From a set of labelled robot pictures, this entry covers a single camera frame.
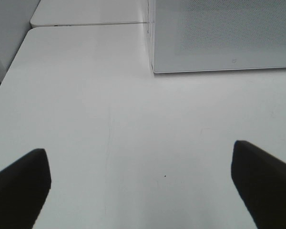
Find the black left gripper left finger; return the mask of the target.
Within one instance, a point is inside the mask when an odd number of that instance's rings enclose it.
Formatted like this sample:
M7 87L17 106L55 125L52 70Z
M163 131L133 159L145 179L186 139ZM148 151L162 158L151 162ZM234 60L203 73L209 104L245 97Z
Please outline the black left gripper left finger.
M50 188L50 166L42 148L1 170L0 229L33 228Z

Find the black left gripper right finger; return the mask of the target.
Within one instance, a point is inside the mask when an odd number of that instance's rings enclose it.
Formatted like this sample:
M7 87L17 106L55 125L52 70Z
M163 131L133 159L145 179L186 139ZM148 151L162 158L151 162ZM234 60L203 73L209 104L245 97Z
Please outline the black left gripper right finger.
M244 140L234 144L231 178L259 229L286 229L286 163Z

